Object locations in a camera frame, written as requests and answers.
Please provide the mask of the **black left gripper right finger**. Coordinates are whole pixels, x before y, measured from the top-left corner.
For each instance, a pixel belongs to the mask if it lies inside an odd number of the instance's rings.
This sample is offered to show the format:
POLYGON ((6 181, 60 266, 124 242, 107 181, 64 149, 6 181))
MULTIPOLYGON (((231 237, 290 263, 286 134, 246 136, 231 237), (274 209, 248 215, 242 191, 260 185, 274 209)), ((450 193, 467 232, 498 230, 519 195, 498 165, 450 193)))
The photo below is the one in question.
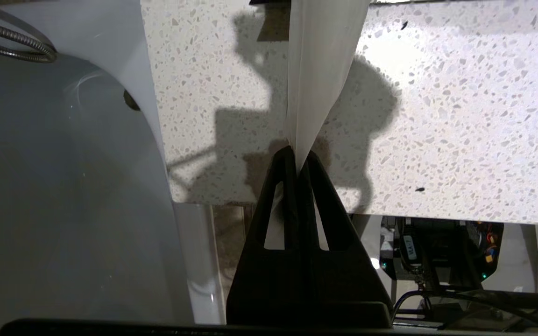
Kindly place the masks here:
POLYGON ((297 178, 304 298, 321 325, 391 325, 390 295, 319 157, 297 178))

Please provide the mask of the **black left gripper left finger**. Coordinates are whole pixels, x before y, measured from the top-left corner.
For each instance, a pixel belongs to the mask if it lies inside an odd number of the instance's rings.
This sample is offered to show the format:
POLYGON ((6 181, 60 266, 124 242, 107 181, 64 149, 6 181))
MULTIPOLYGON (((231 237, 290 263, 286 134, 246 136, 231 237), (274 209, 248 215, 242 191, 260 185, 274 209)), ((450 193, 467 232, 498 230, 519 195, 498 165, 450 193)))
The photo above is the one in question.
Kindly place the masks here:
POLYGON ((228 324, 296 323, 293 314, 301 306, 303 293, 296 184, 293 150, 286 146, 273 156, 263 181, 227 298, 228 324), (283 185, 284 249, 271 250, 264 244, 279 183, 283 185))

